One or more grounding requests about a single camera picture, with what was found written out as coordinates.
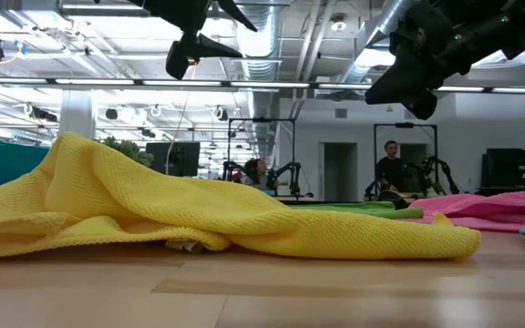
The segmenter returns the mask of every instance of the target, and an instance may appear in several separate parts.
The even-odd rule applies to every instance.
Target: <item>metal frame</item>
[[[369,84],[342,84],[317,82],[280,81],[227,81],[227,80],[173,80],[136,78],[70,78],[70,77],[0,77],[0,86],[49,87],[85,90],[182,90],[200,91],[274,91],[280,89],[322,89],[367,91]],[[478,93],[500,95],[525,95],[525,87],[440,87],[435,93]]]
[[[374,181],[376,181],[376,172],[378,165],[378,150],[377,150],[377,136],[378,136],[378,127],[394,127],[394,128],[432,128],[433,129],[433,151],[435,152],[435,157],[438,158],[438,126],[437,124],[418,124],[418,123],[376,123],[374,125]],[[438,183],[438,163],[435,162],[435,183]],[[376,184],[376,195],[379,192],[378,184]]]
[[[230,158],[230,150],[231,150],[231,141],[232,141],[232,123],[233,122],[252,122],[252,123],[262,123],[262,124],[269,124],[273,122],[291,122],[293,125],[293,142],[291,144],[291,151],[293,153],[293,162],[295,162],[295,120],[293,118],[229,118],[228,119],[228,153],[227,153],[227,160],[231,160]]]

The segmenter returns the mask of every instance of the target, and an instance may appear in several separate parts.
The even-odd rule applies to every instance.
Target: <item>door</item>
[[[320,145],[320,196],[324,201],[358,201],[357,145]]]

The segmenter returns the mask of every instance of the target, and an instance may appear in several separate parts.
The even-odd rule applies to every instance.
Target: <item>person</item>
[[[267,186],[267,167],[264,160],[251,159],[244,164],[244,168],[246,169],[245,185],[253,186],[262,191],[273,190]]]
[[[384,150],[386,156],[376,165],[376,180],[382,190],[402,191],[404,163],[402,159],[396,157],[398,144],[394,140],[389,140],[384,145]]]

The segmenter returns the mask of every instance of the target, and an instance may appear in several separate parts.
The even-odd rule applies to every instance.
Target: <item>man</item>
[[[396,157],[398,144],[390,140],[384,145],[384,150],[386,157],[376,165],[376,180],[380,182],[382,190],[402,191],[404,163]]]

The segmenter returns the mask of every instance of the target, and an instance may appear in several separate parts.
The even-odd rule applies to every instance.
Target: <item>doorway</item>
[[[413,163],[419,167],[427,158],[427,144],[401,144],[398,150],[400,158],[405,163]],[[404,179],[404,192],[420,192],[418,177],[412,176]]]
[[[321,143],[320,200],[358,201],[357,144]]]

